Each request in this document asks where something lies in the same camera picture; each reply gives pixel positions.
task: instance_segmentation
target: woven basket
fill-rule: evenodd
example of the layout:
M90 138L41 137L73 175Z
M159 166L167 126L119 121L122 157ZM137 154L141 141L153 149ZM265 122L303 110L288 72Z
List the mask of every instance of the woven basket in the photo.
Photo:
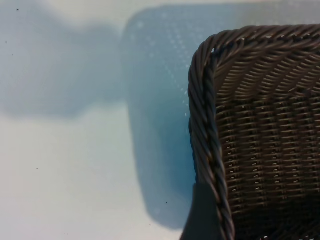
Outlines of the woven basket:
M212 35L188 78L196 181L221 238L320 239L320 25Z

